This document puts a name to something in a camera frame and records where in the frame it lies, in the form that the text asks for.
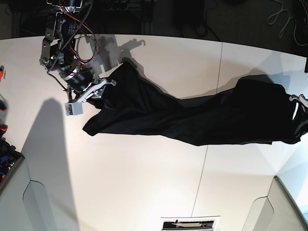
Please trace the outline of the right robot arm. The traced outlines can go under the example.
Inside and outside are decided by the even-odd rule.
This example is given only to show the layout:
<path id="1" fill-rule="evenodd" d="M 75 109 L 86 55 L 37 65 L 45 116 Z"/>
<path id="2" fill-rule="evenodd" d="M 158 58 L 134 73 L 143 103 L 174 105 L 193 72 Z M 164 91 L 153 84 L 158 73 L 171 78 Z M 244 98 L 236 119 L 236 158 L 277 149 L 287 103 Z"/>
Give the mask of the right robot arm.
<path id="1" fill-rule="evenodd" d="M 96 77 L 90 66 L 100 54 L 98 40 L 86 24 L 94 2 L 92 0 L 48 0 L 53 9 L 48 15 L 45 37 L 42 41 L 40 64 L 51 77 L 59 73 L 67 83 L 64 91 L 70 103 L 77 100 L 95 104 L 103 95 L 103 78 Z M 81 58 L 77 50 L 76 35 L 94 43 L 90 58 Z"/>

